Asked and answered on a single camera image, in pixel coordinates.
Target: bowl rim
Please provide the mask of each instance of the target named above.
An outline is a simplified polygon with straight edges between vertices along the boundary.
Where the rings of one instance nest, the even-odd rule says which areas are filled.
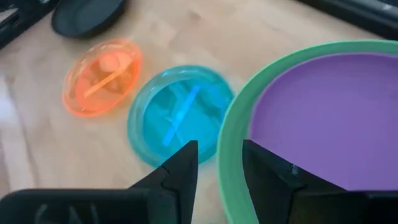
[[[244,130],[244,127],[242,128],[243,130],[240,130],[240,127],[237,127],[234,128],[234,131],[239,131],[242,135],[248,136],[248,122],[251,115],[249,115],[248,118],[242,117],[241,115],[247,110],[251,111],[254,108],[256,99],[261,96],[264,87],[270,84],[274,78],[278,77],[287,69],[312,58],[350,52],[398,54],[398,42],[393,40],[349,40],[319,44],[296,50],[288,55],[278,58],[259,70],[248,80],[248,82],[246,82],[239,93],[235,96],[226,111],[223,124],[221,125],[216,153],[217,179],[219,182],[218,188],[220,191],[221,202],[229,223],[258,223],[254,207],[251,204],[251,201],[248,200],[250,199],[250,195],[249,190],[244,183],[243,165],[241,161],[242,155],[241,153],[238,153],[241,152],[242,142],[235,142],[237,143],[235,144],[237,153],[233,155],[233,153],[231,153],[233,152],[233,148],[231,147],[231,144],[228,143],[229,140],[226,140],[230,136],[230,133],[228,132],[230,126],[232,127],[236,124],[237,118],[241,120],[241,123],[246,121],[246,124],[242,124],[243,126],[246,125],[246,130]],[[251,107],[241,106],[242,102],[249,102],[252,103],[252,105]],[[227,157],[229,157],[229,159],[223,158],[225,154],[228,155]]]

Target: wooden surface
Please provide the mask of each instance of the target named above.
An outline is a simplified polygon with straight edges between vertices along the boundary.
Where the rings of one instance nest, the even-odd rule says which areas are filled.
[[[32,187],[124,188],[151,171],[131,151],[131,97],[99,118],[78,118],[61,102],[63,78],[94,44],[137,43],[144,64],[138,90],[157,72],[197,63],[234,91],[293,50],[335,40],[377,38],[293,0],[135,0],[109,31],[64,39],[50,15],[0,50],[0,195]],[[225,223],[215,158],[200,166],[193,223]]]

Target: blue plastic lid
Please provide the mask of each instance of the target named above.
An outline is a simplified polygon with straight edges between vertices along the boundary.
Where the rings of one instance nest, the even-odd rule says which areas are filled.
[[[127,121],[131,146],[157,167],[190,140],[198,140],[199,162],[204,162],[216,152],[232,99],[228,84],[209,68],[168,69],[150,80],[132,103]]]

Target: orange plastic lid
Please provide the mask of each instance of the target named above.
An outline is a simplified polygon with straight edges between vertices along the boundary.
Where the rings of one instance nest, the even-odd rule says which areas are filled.
[[[69,71],[62,100],[78,116],[96,116],[113,108],[134,86],[141,52],[127,40],[110,40],[89,49]]]

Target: black object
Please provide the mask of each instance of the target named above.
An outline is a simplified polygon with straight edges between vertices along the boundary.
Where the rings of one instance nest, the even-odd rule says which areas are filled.
[[[60,0],[0,0],[0,11],[17,11],[0,22],[0,49],[51,12]]]
[[[198,175],[198,143],[190,141],[129,189],[22,190],[0,201],[7,224],[188,224]]]
[[[243,167],[259,223],[398,223],[398,192],[346,191],[251,140],[243,143]]]
[[[87,38],[106,30],[123,12],[126,0],[63,0],[52,17],[55,32]]]
[[[298,0],[391,40],[398,40],[396,0]]]

